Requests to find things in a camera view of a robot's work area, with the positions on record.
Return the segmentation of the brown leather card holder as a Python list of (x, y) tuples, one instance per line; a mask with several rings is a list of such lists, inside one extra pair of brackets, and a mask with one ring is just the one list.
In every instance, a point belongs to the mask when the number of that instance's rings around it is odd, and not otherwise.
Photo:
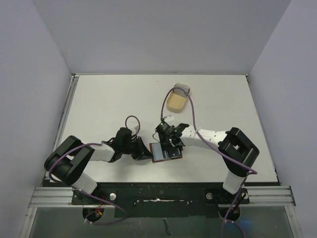
[(159, 163), (183, 158), (182, 152), (178, 148), (163, 150), (160, 143), (150, 143), (150, 152), (152, 153), (152, 162)]

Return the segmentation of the dark credit card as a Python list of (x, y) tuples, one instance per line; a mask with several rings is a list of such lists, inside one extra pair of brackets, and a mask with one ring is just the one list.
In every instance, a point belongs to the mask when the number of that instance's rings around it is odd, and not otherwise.
[(163, 159), (161, 145), (159, 143), (152, 144), (154, 161), (160, 161)]

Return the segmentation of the black credit card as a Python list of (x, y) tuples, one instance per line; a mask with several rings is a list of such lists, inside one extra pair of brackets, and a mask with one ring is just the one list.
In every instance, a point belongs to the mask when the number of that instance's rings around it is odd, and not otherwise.
[(168, 155), (171, 159), (177, 159), (180, 157), (181, 152), (178, 148), (171, 148), (168, 150)]

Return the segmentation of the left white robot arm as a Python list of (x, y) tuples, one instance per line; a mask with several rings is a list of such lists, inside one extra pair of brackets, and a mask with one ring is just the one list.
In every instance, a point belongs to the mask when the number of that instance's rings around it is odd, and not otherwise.
[(153, 158), (141, 137), (122, 127), (115, 137), (100, 143), (85, 144), (73, 135), (67, 137), (46, 159), (44, 168), (51, 180), (83, 191), (83, 198), (94, 204), (100, 200), (101, 191), (84, 169), (89, 161), (114, 163), (122, 155), (130, 155), (134, 160)]

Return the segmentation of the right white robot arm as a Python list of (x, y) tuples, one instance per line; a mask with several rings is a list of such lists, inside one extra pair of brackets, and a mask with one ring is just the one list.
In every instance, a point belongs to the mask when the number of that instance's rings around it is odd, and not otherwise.
[(155, 128), (163, 150), (185, 146), (211, 149), (224, 160), (228, 173), (222, 185), (220, 196), (227, 203), (238, 197), (238, 190), (249, 174), (256, 174), (252, 165), (260, 154), (257, 146), (238, 128), (228, 131), (198, 129), (193, 125), (181, 123), (169, 125), (161, 120)]

